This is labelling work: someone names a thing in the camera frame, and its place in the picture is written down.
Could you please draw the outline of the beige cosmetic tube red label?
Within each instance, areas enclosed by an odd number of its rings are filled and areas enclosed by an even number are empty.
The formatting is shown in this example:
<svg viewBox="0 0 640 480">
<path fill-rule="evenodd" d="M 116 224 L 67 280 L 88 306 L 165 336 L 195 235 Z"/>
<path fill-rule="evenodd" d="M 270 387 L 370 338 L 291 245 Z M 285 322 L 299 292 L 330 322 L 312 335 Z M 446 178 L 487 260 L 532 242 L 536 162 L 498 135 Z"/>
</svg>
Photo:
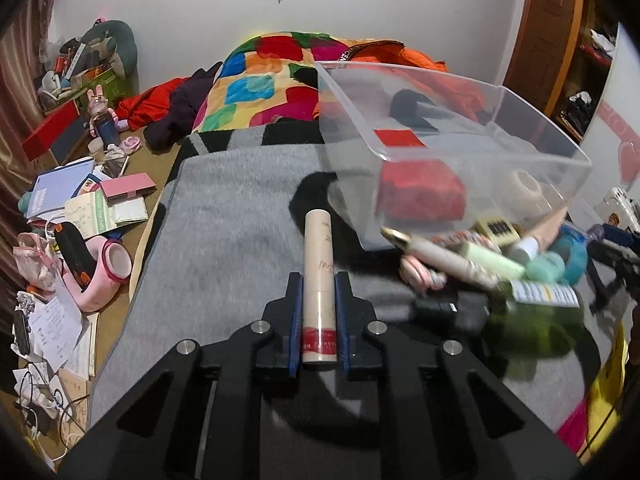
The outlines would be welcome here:
<svg viewBox="0 0 640 480">
<path fill-rule="evenodd" d="M 304 363 L 337 361 L 334 258 L 330 214 L 305 216 L 302 357 Z"/>
</svg>

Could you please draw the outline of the mint green case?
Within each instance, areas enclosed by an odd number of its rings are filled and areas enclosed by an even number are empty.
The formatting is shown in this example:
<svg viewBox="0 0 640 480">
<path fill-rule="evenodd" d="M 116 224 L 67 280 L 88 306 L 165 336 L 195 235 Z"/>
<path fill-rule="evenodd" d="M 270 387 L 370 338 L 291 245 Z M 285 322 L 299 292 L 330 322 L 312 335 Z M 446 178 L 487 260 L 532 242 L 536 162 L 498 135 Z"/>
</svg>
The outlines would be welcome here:
<svg viewBox="0 0 640 480">
<path fill-rule="evenodd" d="M 543 252 L 525 266 L 524 278 L 541 283 L 559 283 L 565 273 L 565 262 L 556 252 Z"/>
</svg>

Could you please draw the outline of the green glass spray bottle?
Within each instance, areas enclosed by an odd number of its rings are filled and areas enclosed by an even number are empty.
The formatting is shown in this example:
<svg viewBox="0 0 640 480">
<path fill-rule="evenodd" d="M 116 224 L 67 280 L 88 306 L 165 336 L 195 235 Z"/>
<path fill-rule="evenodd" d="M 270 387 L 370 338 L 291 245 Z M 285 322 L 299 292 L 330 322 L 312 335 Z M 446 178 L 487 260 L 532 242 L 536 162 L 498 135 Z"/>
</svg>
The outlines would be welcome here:
<svg viewBox="0 0 640 480">
<path fill-rule="evenodd" d="M 439 292 L 416 298 L 413 307 L 421 318 L 483 341 L 492 352 L 528 358 L 570 353 L 585 317 L 573 287 L 522 280 L 502 281 L 492 292 Z"/>
</svg>

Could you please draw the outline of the mahjong tile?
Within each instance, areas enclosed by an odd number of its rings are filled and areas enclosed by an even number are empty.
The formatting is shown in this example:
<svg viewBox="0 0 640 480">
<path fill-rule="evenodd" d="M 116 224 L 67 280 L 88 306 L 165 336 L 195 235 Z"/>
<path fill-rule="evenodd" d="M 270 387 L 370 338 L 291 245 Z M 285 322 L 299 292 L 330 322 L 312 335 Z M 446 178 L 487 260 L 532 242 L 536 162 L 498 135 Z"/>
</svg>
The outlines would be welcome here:
<svg viewBox="0 0 640 480">
<path fill-rule="evenodd" d="M 514 225 L 502 217 L 481 218 L 474 223 L 474 230 L 486 236 L 499 248 L 508 247 L 521 238 Z"/>
</svg>

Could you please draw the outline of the white tape roll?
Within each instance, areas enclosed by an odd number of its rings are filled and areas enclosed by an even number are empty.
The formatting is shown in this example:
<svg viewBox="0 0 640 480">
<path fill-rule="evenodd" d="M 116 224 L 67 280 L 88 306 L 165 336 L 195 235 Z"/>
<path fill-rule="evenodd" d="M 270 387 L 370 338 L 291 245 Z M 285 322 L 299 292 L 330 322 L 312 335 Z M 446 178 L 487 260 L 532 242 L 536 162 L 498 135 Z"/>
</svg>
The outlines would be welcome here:
<svg viewBox="0 0 640 480">
<path fill-rule="evenodd" d="M 540 183 L 525 170 L 512 170 L 504 180 L 502 198 L 510 211 L 533 218 L 548 210 Z"/>
</svg>

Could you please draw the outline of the pale green tube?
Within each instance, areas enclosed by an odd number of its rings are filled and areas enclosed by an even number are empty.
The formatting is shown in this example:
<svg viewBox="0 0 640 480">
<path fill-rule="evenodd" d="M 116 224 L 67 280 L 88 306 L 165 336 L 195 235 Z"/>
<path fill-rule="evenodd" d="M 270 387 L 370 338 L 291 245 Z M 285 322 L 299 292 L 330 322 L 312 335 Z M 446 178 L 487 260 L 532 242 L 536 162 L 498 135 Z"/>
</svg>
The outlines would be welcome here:
<svg viewBox="0 0 640 480">
<path fill-rule="evenodd" d="M 497 275 L 500 280 L 520 280 L 526 273 L 524 266 L 506 258 L 501 252 L 494 252 L 471 242 L 459 244 L 454 251 L 488 273 Z"/>
</svg>

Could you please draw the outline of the white pen gold tip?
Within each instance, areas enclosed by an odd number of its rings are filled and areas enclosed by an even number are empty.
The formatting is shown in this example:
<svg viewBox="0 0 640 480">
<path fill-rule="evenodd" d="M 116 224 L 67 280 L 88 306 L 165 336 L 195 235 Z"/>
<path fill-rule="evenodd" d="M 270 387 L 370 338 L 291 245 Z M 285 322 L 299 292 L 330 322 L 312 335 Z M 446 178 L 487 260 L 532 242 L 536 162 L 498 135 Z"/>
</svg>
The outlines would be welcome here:
<svg viewBox="0 0 640 480">
<path fill-rule="evenodd" d="M 382 228 L 381 234 L 404 252 L 400 257 L 399 274 L 418 294 L 442 290 L 450 278 L 483 290 L 493 290 L 500 282 L 497 275 L 422 236 L 392 228 Z"/>
</svg>

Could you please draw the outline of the red foil pouch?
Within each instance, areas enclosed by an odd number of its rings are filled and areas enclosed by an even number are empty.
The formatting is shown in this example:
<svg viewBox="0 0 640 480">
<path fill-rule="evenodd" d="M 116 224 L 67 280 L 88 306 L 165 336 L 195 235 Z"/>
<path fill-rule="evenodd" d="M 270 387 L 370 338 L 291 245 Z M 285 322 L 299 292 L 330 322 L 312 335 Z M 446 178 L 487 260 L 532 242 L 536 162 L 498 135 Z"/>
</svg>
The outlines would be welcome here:
<svg viewBox="0 0 640 480">
<path fill-rule="evenodd" d="M 384 148 L 415 148 L 417 158 L 383 162 L 377 214 L 416 222 L 462 220 L 466 187 L 441 160 L 426 158 L 428 146 L 410 129 L 375 129 Z"/>
</svg>

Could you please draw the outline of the clear plastic storage box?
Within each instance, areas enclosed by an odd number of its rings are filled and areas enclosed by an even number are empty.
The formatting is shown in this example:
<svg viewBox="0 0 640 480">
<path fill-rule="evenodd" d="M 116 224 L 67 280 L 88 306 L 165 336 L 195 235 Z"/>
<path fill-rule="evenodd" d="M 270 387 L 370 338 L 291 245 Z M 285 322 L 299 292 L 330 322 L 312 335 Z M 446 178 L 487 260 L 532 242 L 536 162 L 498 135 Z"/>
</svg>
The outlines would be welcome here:
<svg viewBox="0 0 640 480">
<path fill-rule="evenodd" d="M 498 216 L 532 226 L 564 206 L 587 180 L 585 152 L 547 116 L 511 90 L 437 70 L 369 62 L 320 62 L 319 128 L 323 163 L 337 176 L 337 207 L 360 245 L 379 250 L 381 229 L 423 236 L 464 230 Z M 383 162 L 417 158 L 415 148 L 384 148 L 375 129 L 410 129 L 466 187 L 462 220 L 400 221 L 377 214 Z M 512 170 L 541 185 L 548 210 L 533 218 L 510 211 L 502 198 Z"/>
</svg>

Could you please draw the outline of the purple lipstick tube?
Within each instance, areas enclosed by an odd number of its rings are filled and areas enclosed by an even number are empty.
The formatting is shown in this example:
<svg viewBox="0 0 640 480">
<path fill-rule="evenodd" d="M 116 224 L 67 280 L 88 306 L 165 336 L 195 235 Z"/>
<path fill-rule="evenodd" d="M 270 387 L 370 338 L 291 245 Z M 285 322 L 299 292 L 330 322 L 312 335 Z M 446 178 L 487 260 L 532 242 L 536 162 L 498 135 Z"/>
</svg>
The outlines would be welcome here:
<svg viewBox="0 0 640 480">
<path fill-rule="evenodd" d="M 611 229 L 608 224 L 595 224 L 587 230 L 587 236 L 592 242 L 603 242 L 610 239 Z"/>
</svg>

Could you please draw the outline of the teal washi tape roll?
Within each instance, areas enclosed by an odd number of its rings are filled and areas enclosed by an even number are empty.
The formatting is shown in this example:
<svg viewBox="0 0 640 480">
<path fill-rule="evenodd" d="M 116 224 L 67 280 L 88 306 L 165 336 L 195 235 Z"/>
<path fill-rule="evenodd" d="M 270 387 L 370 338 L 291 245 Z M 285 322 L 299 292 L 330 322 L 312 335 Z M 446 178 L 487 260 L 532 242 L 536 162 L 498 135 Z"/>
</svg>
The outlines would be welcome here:
<svg viewBox="0 0 640 480">
<path fill-rule="evenodd" d="M 563 281 L 567 285 L 576 285 L 585 274 L 588 263 L 588 243 L 589 238 L 586 233 L 578 230 L 570 222 L 564 222 L 558 236 L 549 246 L 548 251 L 558 254 L 565 264 Z"/>
</svg>

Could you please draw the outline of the white wardrobe door hearts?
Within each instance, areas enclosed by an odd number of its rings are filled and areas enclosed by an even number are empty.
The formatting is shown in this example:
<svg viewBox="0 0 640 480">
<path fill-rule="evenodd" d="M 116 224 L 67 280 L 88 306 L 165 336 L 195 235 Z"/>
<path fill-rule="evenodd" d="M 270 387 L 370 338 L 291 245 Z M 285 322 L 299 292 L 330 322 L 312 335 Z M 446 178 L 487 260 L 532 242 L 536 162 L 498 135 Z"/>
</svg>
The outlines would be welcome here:
<svg viewBox="0 0 640 480">
<path fill-rule="evenodd" d="M 611 188 L 639 197 L 639 112 L 639 52 L 620 26 L 608 79 L 582 140 L 592 170 L 580 195 L 589 205 Z"/>
</svg>

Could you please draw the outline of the pink flat box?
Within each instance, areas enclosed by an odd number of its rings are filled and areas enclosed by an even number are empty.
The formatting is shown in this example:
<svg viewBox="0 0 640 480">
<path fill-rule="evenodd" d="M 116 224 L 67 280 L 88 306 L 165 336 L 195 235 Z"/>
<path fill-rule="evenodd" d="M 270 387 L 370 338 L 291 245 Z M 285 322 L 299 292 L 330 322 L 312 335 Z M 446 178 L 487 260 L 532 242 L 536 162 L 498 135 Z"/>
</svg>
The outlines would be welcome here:
<svg viewBox="0 0 640 480">
<path fill-rule="evenodd" d="M 101 182 L 104 196 L 108 200 L 123 200 L 151 193 L 156 188 L 155 182 L 146 172 L 128 174 Z"/>
</svg>

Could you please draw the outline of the colourful patchwork quilt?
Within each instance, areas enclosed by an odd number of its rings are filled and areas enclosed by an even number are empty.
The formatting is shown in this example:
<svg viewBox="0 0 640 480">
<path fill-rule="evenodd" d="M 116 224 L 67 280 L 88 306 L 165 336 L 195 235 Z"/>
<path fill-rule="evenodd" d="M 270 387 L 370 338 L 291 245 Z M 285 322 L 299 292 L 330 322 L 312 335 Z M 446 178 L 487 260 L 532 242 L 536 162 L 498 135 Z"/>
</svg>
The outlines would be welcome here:
<svg viewBox="0 0 640 480">
<path fill-rule="evenodd" d="M 195 132 L 263 126 L 318 115 L 318 62 L 351 61 L 388 39 L 343 39 L 318 32 L 270 32 L 241 44 L 222 62 Z"/>
</svg>

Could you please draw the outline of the wooden shelf unit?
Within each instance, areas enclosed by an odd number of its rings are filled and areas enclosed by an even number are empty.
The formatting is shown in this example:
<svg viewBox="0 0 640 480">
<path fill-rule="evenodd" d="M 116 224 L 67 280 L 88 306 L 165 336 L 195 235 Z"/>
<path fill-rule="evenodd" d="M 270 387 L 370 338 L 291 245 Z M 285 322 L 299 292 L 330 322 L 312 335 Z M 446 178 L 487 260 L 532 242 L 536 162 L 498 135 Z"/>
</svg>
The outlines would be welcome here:
<svg viewBox="0 0 640 480">
<path fill-rule="evenodd" d="M 617 16 L 605 0 L 582 0 L 572 58 L 552 113 L 577 143 L 582 142 L 604 92 L 617 33 Z"/>
</svg>

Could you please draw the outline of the dark purple garment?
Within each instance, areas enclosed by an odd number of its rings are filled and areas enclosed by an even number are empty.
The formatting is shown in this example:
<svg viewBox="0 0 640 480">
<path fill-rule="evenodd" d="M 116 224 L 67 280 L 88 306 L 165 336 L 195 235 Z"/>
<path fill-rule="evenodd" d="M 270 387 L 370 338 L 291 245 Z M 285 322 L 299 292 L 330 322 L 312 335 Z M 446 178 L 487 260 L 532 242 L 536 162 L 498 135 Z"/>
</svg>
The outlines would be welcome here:
<svg viewBox="0 0 640 480">
<path fill-rule="evenodd" d="M 217 62 L 208 70 L 199 68 L 170 92 L 167 114 L 144 129 L 145 143 L 152 152 L 166 152 L 191 133 L 221 66 Z"/>
</svg>

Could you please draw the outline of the wooden door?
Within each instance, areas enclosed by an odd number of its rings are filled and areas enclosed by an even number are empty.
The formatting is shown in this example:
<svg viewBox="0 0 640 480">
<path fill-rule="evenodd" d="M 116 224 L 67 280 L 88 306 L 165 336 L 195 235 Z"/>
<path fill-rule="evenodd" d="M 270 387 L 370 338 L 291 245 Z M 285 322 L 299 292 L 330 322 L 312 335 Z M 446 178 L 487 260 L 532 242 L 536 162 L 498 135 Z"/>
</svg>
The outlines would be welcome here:
<svg viewBox="0 0 640 480">
<path fill-rule="evenodd" d="M 524 0 L 504 85 L 552 114 L 577 47 L 585 0 Z"/>
</svg>

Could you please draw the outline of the red clothing pile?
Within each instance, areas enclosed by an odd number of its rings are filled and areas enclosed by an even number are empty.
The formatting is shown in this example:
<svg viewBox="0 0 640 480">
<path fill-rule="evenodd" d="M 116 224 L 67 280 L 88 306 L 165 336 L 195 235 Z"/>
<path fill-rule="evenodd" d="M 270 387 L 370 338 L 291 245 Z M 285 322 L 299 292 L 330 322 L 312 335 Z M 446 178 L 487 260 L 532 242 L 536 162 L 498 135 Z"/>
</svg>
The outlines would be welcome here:
<svg viewBox="0 0 640 480">
<path fill-rule="evenodd" d="M 186 78 L 174 78 L 123 99 L 116 105 L 115 113 L 120 120 L 126 120 L 131 131 L 158 122 L 168 114 L 171 92 L 185 81 Z"/>
</svg>

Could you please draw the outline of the orange down jacket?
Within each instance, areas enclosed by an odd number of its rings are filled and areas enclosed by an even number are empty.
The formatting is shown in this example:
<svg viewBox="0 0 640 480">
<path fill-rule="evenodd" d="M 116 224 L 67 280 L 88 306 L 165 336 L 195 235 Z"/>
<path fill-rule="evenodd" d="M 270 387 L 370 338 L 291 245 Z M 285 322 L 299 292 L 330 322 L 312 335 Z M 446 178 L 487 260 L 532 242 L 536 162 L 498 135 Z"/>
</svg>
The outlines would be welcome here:
<svg viewBox="0 0 640 480">
<path fill-rule="evenodd" d="M 341 55 L 340 60 L 393 64 L 448 73 L 444 61 L 433 61 L 426 54 L 408 48 L 397 40 L 371 40 L 354 44 Z"/>
</svg>

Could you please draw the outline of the pink rabbit figure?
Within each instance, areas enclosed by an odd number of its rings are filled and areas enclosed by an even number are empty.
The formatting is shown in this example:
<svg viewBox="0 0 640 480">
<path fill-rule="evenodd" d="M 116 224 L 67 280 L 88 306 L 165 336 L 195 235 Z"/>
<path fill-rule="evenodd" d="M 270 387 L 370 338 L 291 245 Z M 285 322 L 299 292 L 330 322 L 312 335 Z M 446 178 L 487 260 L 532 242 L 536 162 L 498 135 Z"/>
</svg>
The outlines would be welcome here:
<svg viewBox="0 0 640 480">
<path fill-rule="evenodd" d="M 118 131 L 118 117 L 115 111 L 108 105 L 103 88 L 97 84 L 87 91 L 89 132 L 93 138 L 100 138 L 103 145 L 118 145 L 120 136 Z"/>
</svg>

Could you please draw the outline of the blue notebook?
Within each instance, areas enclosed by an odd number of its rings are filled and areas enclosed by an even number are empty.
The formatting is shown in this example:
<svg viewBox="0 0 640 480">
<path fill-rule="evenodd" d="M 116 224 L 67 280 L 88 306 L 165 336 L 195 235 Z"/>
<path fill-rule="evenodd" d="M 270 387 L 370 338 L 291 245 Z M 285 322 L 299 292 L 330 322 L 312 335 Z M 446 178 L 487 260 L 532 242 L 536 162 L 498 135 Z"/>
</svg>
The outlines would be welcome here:
<svg viewBox="0 0 640 480">
<path fill-rule="evenodd" d="M 94 159 L 84 157 L 40 174 L 30 193 L 26 218 L 40 217 L 46 212 L 61 209 L 82 185 L 94 168 Z"/>
</svg>

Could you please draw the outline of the green cardboard box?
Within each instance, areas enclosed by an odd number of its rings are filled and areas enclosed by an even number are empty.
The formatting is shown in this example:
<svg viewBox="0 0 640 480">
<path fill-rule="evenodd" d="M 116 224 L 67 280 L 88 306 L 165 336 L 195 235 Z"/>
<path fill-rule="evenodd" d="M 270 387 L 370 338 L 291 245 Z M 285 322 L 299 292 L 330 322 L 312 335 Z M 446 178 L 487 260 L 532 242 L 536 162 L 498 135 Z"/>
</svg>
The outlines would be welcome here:
<svg viewBox="0 0 640 480">
<path fill-rule="evenodd" d="M 48 112 L 72 100 L 76 102 L 78 110 L 83 112 L 88 106 L 87 91 L 94 91 L 97 86 L 102 88 L 103 94 L 111 107 L 115 107 L 121 100 L 134 95 L 131 81 L 119 77 L 112 68 L 109 68 L 87 80 L 82 86 L 62 90 L 56 96 L 44 89 L 39 89 L 38 102 L 40 107 Z"/>
</svg>

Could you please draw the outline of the red gift box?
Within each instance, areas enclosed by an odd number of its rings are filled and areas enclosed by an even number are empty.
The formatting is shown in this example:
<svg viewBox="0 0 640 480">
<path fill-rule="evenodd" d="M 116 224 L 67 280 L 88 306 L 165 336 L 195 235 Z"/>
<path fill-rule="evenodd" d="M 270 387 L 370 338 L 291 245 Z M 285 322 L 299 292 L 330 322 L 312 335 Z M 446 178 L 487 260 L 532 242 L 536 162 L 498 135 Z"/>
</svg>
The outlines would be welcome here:
<svg viewBox="0 0 640 480">
<path fill-rule="evenodd" d="M 53 142 L 79 117 L 77 105 L 69 100 L 57 107 L 23 141 L 23 151 L 30 162 L 44 154 Z"/>
</svg>

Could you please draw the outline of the green neck pillow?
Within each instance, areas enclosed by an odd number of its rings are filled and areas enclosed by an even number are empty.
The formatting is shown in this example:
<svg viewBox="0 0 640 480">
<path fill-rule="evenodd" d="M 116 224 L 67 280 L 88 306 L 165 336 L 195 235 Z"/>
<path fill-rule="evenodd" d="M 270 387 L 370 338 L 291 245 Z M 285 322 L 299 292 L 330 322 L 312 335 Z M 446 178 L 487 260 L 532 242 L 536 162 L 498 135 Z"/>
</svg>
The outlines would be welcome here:
<svg viewBox="0 0 640 480">
<path fill-rule="evenodd" d="M 130 26 L 119 20 L 107 20 L 94 24 L 80 38 L 97 50 L 101 61 L 111 65 L 114 73 L 128 79 L 137 68 L 138 49 Z"/>
</svg>

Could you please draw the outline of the striped curtain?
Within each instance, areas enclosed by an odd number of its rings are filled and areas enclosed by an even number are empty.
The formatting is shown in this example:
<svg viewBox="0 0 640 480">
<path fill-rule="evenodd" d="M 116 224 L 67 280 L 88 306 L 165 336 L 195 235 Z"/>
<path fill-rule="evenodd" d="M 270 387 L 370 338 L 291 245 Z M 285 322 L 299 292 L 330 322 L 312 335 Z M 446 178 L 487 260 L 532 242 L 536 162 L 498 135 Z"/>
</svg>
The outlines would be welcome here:
<svg viewBox="0 0 640 480">
<path fill-rule="evenodd" d="M 43 118 L 34 80 L 53 0 L 14 0 L 1 25 L 1 238 L 11 244 L 24 226 L 17 201 L 35 174 L 22 143 Z"/>
</svg>

